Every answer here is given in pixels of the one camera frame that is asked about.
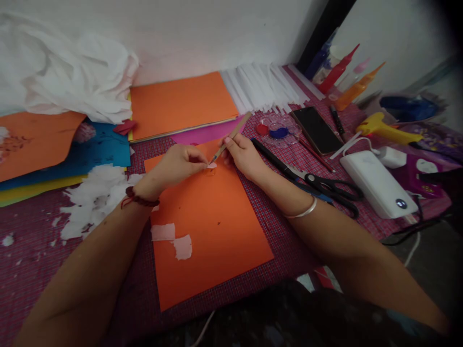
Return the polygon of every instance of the red glue bottle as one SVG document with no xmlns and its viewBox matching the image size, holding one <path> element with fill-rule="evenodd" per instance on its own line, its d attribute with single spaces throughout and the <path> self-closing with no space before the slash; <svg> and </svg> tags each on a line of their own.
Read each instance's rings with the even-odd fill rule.
<svg viewBox="0 0 463 347">
<path fill-rule="evenodd" d="M 354 55 L 355 51 L 357 50 L 360 43 L 354 48 L 352 52 L 346 55 L 339 64 L 337 64 L 329 73 L 327 78 L 323 81 L 322 84 L 318 86 L 318 90 L 321 91 L 323 94 L 328 93 L 331 87 L 336 83 L 339 77 L 344 73 L 348 64 L 352 61 L 352 56 Z"/>
</svg>

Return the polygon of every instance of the glue bottle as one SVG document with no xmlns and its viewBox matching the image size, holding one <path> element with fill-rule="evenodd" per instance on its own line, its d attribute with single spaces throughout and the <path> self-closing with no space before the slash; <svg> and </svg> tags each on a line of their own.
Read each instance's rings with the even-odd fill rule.
<svg viewBox="0 0 463 347">
<path fill-rule="evenodd" d="M 359 82 L 350 87 L 335 103 L 336 110 L 343 111 L 352 101 L 355 100 L 361 93 L 365 91 L 367 86 L 375 79 L 376 74 L 386 64 L 382 63 L 380 66 L 369 74 L 366 74 Z"/>
<path fill-rule="evenodd" d="M 370 62 L 370 58 L 367 58 L 365 61 L 361 62 L 359 65 L 353 69 L 351 73 L 348 73 L 346 77 L 344 77 L 341 82 L 338 84 L 338 86 L 333 86 L 327 97 L 327 101 L 329 104 L 333 104 L 336 100 L 338 100 L 341 95 L 348 90 L 350 87 L 354 85 L 354 83 L 357 83 L 358 80 L 360 79 L 360 75 L 365 71 L 367 68 L 368 63 Z"/>
<path fill-rule="evenodd" d="M 318 90 L 321 91 L 323 94 L 328 93 L 330 88 L 333 86 L 333 84 L 338 80 L 339 77 L 344 73 L 346 70 L 346 67 L 348 64 L 352 61 L 352 56 L 354 55 L 355 51 L 357 50 L 358 46 L 360 46 L 360 43 L 350 52 L 348 55 L 346 55 L 339 64 L 337 64 L 329 73 L 327 78 L 323 81 L 322 84 L 318 86 Z"/>
<path fill-rule="evenodd" d="M 331 34 L 329 37 L 328 41 L 326 41 L 322 49 L 317 52 L 315 57 L 313 57 L 312 62 L 310 63 L 309 67 L 305 71 L 305 77 L 307 77 L 308 80 L 312 80 L 312 78 L 315 76 L 315 73 L 318 71 L 320 66 L 323 64 L 325 59 L 328 57 L 329 54 L 329 48 L 331 47 L 331 42 L 333 41 L 334 36 L 336 35 L 336 32 L 338 31 L 339 28 L 336 28 L 334 32 Z"/>
</svg>

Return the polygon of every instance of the orange paper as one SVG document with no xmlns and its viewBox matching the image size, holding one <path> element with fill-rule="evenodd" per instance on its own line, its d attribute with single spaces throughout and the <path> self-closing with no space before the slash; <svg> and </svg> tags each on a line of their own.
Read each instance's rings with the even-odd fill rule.
<svg viewBox="0 0 463 347">
<path fill-rule="evenodd" d="M 66 159 L 72 138 L 85 115 L 20 112 L 0 117 L 10 137 L 0 145 L 0 182 L 57 165 Z"/>
<path fill-rule="evenodd" d="M 130 90 L 133 141 L 233 120 L 238 110 L 220 73 L 134 87 Z"/>
<path fill-rule="evenodd" d="M 212 158 L 217 140 L 197 147 Z M 161 158 L 146 160 L 146 171 Z M 171 242 L 153 242 L 161 311 L 273 259 L 235 168 L 216 163 L 213 176 L 197 173 L 164 191 L 151 214 L 152 225 L 174 223 L 176 238 L 189 234 L 193 248 L 177 260 Z"/>
</svg>

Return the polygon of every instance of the pink plaid tablecloth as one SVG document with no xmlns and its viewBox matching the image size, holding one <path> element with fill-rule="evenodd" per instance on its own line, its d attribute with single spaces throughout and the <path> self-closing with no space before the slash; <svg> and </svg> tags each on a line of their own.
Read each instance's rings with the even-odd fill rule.
<svg viewBox="0 0 463 347">
<path fill-rule="evenodd" d="M 289 69 L 287 71 L 311 98 L 307 106 L 315 106 L 335 129 L 328 108 L 323 102 L 318 101 Z M 260 117 L 261 115 L 257 114 L 249 120 L 243 131 L 245 136 L 259 139 L 255 126 Z M 352 136 L 365 115 L 356 106 L 350 105 L 340 113 L 340 118 L 347 134 Z M 128 172 L 143 173 L 144 160 L 165 153 L 173 144 L 174 141 L 170 138 L 163 138 L 133 145 L 135 154 L 132 156 L 132 166 Z M 355 147 L 357 150 L 366 148 L 367 145 L 363 141 Z M 285 149 L 271 147 L 270 150 L 282 161 L 311 171 L 315 175 L 350 179 L 339 164 L 339 158 L 332 162 L 336 173 L 329 173 L 300 144 Z M 311 256 L 275 205 L 242 174 L 239 173 L 239 176 L 275 259 L 161 313 L 153 247 L 149 228 L 146 227 L 121 288 L 106 339 L 108 345 L 124 345 L 145 334 L 159 332 L 318 266 L 317 260 Z M 63 189 L 49 191 L 0 209 L 0 237 L 3 239 L 6 235 L 14 233 L 15 240 L 12 246 L 0 247 L 2 346 L 11 344 L 23 320 L 53 274 L 81 242 L 80 239 L 74 239 L 69 240 L 66 245 L 62 244 L 59 235 L 65 219 L 60 220 L 56 227 L 52 227 L 54 218 L 61 215 L 59 208 L 71 205 L 62 191 Z M 406 225 L 402 220 L 378 218 L 367 202 L 356 205 L 360 211 L 358 222 L 377 239 L 389 236 Z M 426 201 L 423 203 L 425 218 L 437 215 L 448 206 L 448 198 Z M 56 239 L 57 243 L 52 247 L 50 243 Z"/>
</svg>

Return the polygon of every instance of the orange glue bottle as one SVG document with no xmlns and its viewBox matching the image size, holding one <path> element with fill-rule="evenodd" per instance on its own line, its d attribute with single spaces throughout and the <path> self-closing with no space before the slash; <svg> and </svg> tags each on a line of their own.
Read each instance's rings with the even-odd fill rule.
<svg viewBox="0 0 463 347">
<path fill-rule="evenodd" d="M 380 68 L 384 66 L 384 64 L 386 64 L 386 62 L 382 63 L 369 74 L 366 74 L 359 82 L 346 90 L 346 92 L 335 101 L 334 106 L 336 107 L 336 110 L 343 111 L 352 101 L 355 100 L 355 98 L 363 93 L 371 81 L 375 79 L 376 74 Z"/>
</svg>

